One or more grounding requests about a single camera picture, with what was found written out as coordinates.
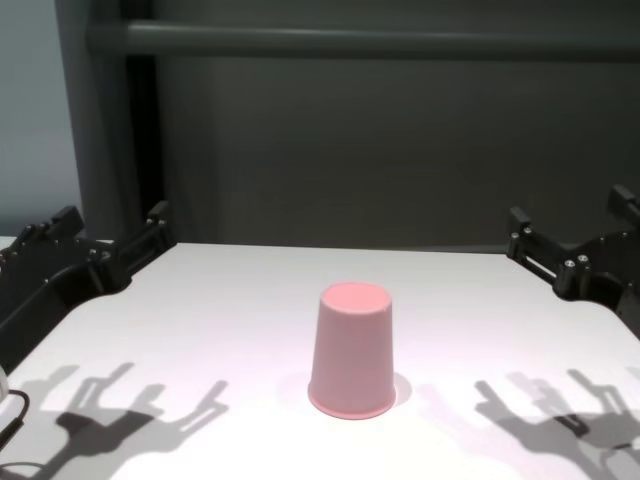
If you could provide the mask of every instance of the pink cup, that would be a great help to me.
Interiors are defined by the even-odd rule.
[[[393,406],[391,296],[366,283],[329,287],[320,300],[309,399],[333,417],[361,420]]]

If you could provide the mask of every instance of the metal bar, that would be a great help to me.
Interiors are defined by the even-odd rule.
[[[640,62],[638,35],[425,33],[198,26],[93,25],[94,54],[271,58]]]

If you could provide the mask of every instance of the black cable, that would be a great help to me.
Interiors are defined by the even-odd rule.
[[[124,20],[152,20],[153,0],[120,0]],[[136,56],[125,59],[129,113],[142,218],[165,199],[162,128],[158,103],[156,59]]]
[[[22,410],[18,414],[16,418],[14,418],[9,425],[7,425],[2,432],[0,432],[0,451],[7,446],[7,444],[11,441],[18,430],[22,428],[24,425],[24,417],[27,415],[27,411],[29,411],[29,406],[31,405],[31,400],[29,399],[29,395],[20,390],[9,390],[9,395],[15,395],[16,397],[22,398]]]

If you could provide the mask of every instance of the cable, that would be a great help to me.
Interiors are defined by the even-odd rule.
[[[9,395],[14,395],[16,397],[20,397],[22,399],[22,410],[16,418],[14,418],[9,425],[7,425],[4,430],[0,432],[0,451],[7,446],[7,444],[11,441],[14,435],[22,428],[24,425],[24,417],[27,415],[27,411],[29,410],[29,406],[31,405],[31,400],[29,399],[29,395],[20,390],[9,390]]]

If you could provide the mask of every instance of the white object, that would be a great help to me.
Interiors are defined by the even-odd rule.
[[[307,397],[318,295],[343,281],[394,302],[396,406],[357,422]],[[637,367],[640,342],[615,315],[501,255],[183,244],[77,308],[14,371],[32,404],[0,463],[47,464],[81,423],[86,455],[43,478],[640,478],[610,448],[640,435]],[[573,413],[580,438],[553,419]]]
[[[0,366],[0,403],[9,396],[9,379]]]

